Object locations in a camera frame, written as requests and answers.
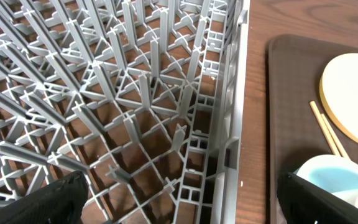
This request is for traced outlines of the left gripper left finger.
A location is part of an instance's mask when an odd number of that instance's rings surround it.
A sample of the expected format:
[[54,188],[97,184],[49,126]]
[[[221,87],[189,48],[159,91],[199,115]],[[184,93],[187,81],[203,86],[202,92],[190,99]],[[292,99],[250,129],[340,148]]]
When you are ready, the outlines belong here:
[[84,173],[74,171],[0,207],[0,223],[79,223],[88,199]]

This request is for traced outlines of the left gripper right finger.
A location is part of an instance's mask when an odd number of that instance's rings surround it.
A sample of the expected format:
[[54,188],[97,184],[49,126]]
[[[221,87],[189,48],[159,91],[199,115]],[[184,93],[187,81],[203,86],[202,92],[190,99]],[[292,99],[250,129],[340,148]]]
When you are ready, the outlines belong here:
[[358,224],[358,208],[292,172],[283,173],[277,184],[287,223]]

